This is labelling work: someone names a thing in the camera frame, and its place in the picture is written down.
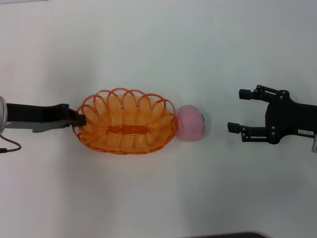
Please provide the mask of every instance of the metal arm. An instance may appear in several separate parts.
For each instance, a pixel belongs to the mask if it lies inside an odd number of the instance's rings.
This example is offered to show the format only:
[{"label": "metal arm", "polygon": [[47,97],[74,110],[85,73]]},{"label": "metal arm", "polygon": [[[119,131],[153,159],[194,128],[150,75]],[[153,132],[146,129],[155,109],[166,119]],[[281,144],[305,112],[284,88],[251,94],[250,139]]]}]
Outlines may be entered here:
[{"label": "metal arm", "polygon": [[[258,85],[253,92],[241,89],[239,97],[269,103],[265,114],[265,127],[228,123],[229,132],[241,133],[243,142],[277,144],[287,135],[310,138],[315,138],[317,135],[317,106],[295,103],[286,90],[278,91]],[[317,151],[317,145],[313,147],[313,151]]]},{"label": "metal arm", "polygon": [[4,128],[31,129],[38,133],[70,125],[86,125],[86,116],[70,109],[68,104],[51,107],[6,104],[0,97],[0,134]]}]

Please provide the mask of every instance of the pink ball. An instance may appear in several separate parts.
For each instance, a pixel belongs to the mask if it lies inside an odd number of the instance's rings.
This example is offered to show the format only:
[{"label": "pink ball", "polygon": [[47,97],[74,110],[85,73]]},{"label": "pink ball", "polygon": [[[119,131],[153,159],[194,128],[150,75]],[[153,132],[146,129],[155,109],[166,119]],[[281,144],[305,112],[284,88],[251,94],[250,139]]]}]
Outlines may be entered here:
[{"label": "pink ball", "polygon": [[203,138],[205,122],[203,115],[192,105],[182,106],[176,113],[178,131],[176,136],[184,141],[196,141]]}]

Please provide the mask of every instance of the white table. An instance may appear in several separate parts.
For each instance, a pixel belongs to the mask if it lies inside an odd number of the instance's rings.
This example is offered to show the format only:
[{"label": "white table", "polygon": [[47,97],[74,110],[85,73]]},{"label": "white table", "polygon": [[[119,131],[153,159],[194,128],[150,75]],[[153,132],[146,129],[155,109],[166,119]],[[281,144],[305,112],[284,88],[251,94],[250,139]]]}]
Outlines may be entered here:
[{"label": "white table", "polygon": [[[196,143],[142,156],[83,146],[71,129],[7,129],[2,238],[317,234],[313,140],[242,143],[227,122],[264,126],[257,84],[317,105],[315,0],[52,0],[0,6],[0,95],[50,106],[101,89],[161,94],[212,119]],[[9,146],[1,142],[1,147]]]}]

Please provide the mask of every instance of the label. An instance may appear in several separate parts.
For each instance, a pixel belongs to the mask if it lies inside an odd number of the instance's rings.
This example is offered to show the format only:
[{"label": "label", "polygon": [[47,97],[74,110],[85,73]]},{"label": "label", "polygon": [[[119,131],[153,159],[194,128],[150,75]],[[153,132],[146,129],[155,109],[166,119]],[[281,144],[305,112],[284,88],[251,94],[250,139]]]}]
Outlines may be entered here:
[{"label": "label", "polygon": [[303,135],[314,135],[314,132],[308,130],[298,130],[298,133]]}]

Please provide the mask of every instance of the woven basket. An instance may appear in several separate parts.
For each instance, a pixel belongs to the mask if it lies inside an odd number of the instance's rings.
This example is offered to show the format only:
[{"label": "woven basket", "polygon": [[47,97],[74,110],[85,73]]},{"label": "woven basket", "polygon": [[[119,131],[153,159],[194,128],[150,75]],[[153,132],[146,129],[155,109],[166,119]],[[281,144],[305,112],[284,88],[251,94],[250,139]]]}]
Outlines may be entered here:
[{"label": "woven basket", "polygon": [[100,152],[154,152],[174,137],[178,126],[169,100],[139,90],[99,91],[86,98],[77,111],[86,115],[87,125],[73,127],[74,133],[84,145]]}]

